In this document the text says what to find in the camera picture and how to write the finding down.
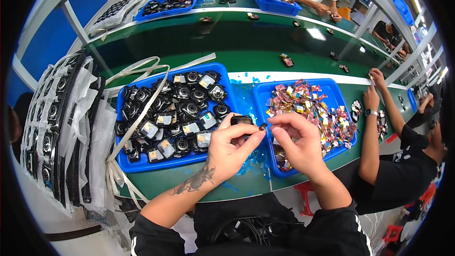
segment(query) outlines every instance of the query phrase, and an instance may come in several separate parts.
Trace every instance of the black t-shirt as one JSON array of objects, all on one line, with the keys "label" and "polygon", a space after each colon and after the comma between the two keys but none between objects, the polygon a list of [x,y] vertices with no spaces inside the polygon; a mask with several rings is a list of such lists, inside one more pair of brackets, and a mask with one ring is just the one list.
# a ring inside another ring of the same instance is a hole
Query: black t-shirt
[{"label": "black t-shirt", "polygon": [[[225,215],[223,211],[219,211],[218,214],[219,222],[226,221],[223,217]],[[196,218],[195,215],[195,228],[196,222],[201,221],[201,219],[197,220]],[[307,227],[303,224],[293,224],[289,227],[285,236],[287,244],[284,246],[266,246],[249,242],[198,244],[198,249],[193,255],[372,255],[369,240],[361,230],[359,218],[355,211],[355,202],[346,208],[316,211]],[[185,255],[185,241],[178,232],[157,225],[141,214],[137,216],[136,222],[130,230],[130,236],[133,256]]]},{"label": "black t-shirt", "polygon": [[20,163],[20,144],[22,142],[22,136],[24,134],[24,127],[26,125],[26,120],[27,120],[27,113],[28,113],[28,108],[30,106],[31,100],[33,98],[33,93],[31,92],[26,92],[23,93],[19,96],[19,98],[16,101],[16,104],[14,105],[14,111],[16,112],[17,116],[19,117],[19,123],[22,128],[22,134],[20,135],[20,138],[11,144],[11,147],[13,148],[13,153],[14,156],[16,157],[17,161]]},{"label": "black t-shirt", "polygon": [[389,42],[392,42],[393,39],[393,34],[387,32],[385,30],[385,22],[384,21],[379,21],[376,26],[374,27],[374,31],[378,33],[378,35],[383,38],[384,40],[389,40]]},{"label": "black t-shirt", "polygon": [[390,210],[414,202],[436,177],[438,164],[422,149],[429,140],[405,124],[401,132],[401,151],[379,156],[379,170],[374,185],[356,172],[349,187],[359,215]]}]

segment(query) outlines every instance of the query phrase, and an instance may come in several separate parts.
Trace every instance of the tattooed forearm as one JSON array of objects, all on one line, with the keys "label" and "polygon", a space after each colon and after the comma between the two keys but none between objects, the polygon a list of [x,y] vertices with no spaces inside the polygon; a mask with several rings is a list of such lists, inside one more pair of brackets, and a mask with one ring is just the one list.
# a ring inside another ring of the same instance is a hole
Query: tattooed forearm
[{"label": "tattooed forearm", "polygon": [[213,184],[212,177],[213,174],[215,173],[215,167],[210,169],[208,168],[208,161],[210,156],[211,154],[209,151],[207,154],[207,161],[205,162],[204,167],[199,172],[197,172],[193,177],[186,180],[178,187],[174,188],[174,192],[172,192],[171,195],[181,194],[185,191],[187,192],[197,191],[202,186],[202,184],[204,184],[204,182],[206,182],[207,180],[209,180]]}]

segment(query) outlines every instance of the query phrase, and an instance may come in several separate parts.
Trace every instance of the metal watch band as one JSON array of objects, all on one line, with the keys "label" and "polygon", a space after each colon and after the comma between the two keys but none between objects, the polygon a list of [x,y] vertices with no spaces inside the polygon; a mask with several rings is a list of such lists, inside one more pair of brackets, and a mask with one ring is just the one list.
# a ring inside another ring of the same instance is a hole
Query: metal watch band
[{"label": "metal watch band", "polygon": [[372,109],[367,109],[367,111],[365,111],[365,116],[369,117],[371,115],[375,115],[376,117],[379,117],[379,113],[377,111],[374,111]]}]

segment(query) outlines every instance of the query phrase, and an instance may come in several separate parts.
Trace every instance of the blue storage bin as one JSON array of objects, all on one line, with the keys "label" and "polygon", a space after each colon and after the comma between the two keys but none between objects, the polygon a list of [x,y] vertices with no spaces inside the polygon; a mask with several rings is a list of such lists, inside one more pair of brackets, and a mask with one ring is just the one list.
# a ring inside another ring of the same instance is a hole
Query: blue storage bin
[{"label": "blue storage bin", "polygon": [[259,9],[264,11],[276,12],[287,15],[297,15],[302,7],[297,3],[294,4],[282,2],[279,0],[254,0]]},{"label": "blue storage bin", "polygon": [[[221,80],[218,82],[218,84],[221,84],[225,87],[224,90],[227,92],[227,95],[228,95],[227,98],[223,101],[223,103],[228,105],[231,108],[231,111],[238,113],[237,105],[235,103],[234,91],[232,90],[232,86],[229,81],[228,72],[226,71],[226,68],[222,64],[218,64],[218,63],[202,64],[202,65],[189,67],[186,69],[170,71],[169,75],[168,75],[168,79],[169,80],[172,79],[172,76],[177,73],[185,73],[185,72],[189,72],[189,71],[197,71],[197,72],[204,73],[206,70],[213,70],[213,71],[216,71],[219,74],[221,74]],[[150,78],[145,78],[141,81],[130,83],[130,84],[128,84],[128,86],[136,85],[138,88],[140,88],[142,86],[151,87],[151,85],[153,83],[155,83],[158,80],[158,78],[164,78],[164,74],[150,77]],[[206,109],[206,110],[212,111],[213,106],[216,104],[217,104],[216,102],[209,100],[208,109]],[[122,105],[123,105],[123,97],[122,97],[122,95],[119,95],[117,97],[117,120],[119,120],[119,121],[123,120],[123,117],[120,114],[120,109],[121,109]],[[122,139],[122,137],[117,136],[116,143],[119,144],[121,139]],[[130,163],[128,161],[128,156],[123,152],[123,150],[121,150],[119,152],[119,154],[117,155],[117,162],[118,162],[120,168],[122,168],[122,170],[126,173],[142,172],[142,171],[148,171],[148,170],[156,170],[156,169],[180,166],[180,165],[205,161],[206,159],[207,159],[207,153],[196,154],[191,151],[190,154],[182,156],[180,158],[172,157],[168,160],[164,160],[163,162],[148,163],[147,156],[145,155],[145,153],[141,153],[141,159],[139,160],[139,162]]]},{"label": "blue storage bin", "polygon": [[139,10],[139,12],[137,13],[137,15],[134,17],[134,21],[145,21],[145,20],[149,20],[149,19],[152,19],[152,18],[161,17],[161,16],[165,16],[165,15],[168,16],[168,15],[175,15],[175,14],[179,14],[179,13],[184,13],[184,12],[189,11],[190,9],[192,9],[196,5],[196,1],[197,0],[193,0],[193,4],[191,4],[190,7],[175,8],[175,9],[171,9],[171,10],[167,10],[167,11],[161,11],[161,12],[158,12],[158,13],[154,13],[154,14],[149,14],[149,15],[143,16],[142,12],[144,11],[145,6],[147,6],[147,4],[150,1],[157,1],[159,3],[162,3],[162,2],[165,2],[166,0],[149,0],[149,1],[147,1],[147,3],[144,5],[144,7],[142,7]]},{"label": "blue storage bin", "polygon": [[[326,103],[327,107],[330,108],[338,108],[340,105],[344,105],[346,107],[346,111],[348,112],[348,119],[349,121],[352,122],[351,114],[350,114],[350,109],[351,107],[348,107],[346,105],[346,102],[344,101],[343,94],[341,94],[341,90],[338,87],[338,84],[333,80],[329,78],[322,78],[322,79],[308,79],[307,80],[310,85],[320,85],[322,92],[321,93],[326,93],[327,98],[324,98],[322,101]],[[286,80],[286,81],[273,81],[273,82],[264,82],[264,83],[258,83],[254,86],[253,88],[253,95],[254,99],[256,100],[256,105],[258,106],[258,111],[259,111],[259,120],[264,120],[266,121],[268,118],[268,115],[265,114],[265,112],[268,110],[268,107],[265,105],[266,101],[272,97],[271,92],[275,90],[276,85],[284,84],[284,86],[287,86],[289,84],[294,84],[296,80]],[[267,127],[267,134],[266,134],[266,139],[267,139],[267,147],[270,155],[270,168],[272,169],[272,172],[280,177],[289,177],[298,171],[294,168],[292,168],[289,171],[283,172],[277,167],[277,160],[275,157],[275,152],[273,150],[273,135],[270,131],[270,127]],[[354,132],[354,137],[351,140],[352,146],[354,146],[357,143],[357,133]],[[342,152],[346,151],[346,147],[336,147],[335,149],[331,150],[330,153],[328,153],[323,160],[327,161],[332,157],[335,157]]]}]

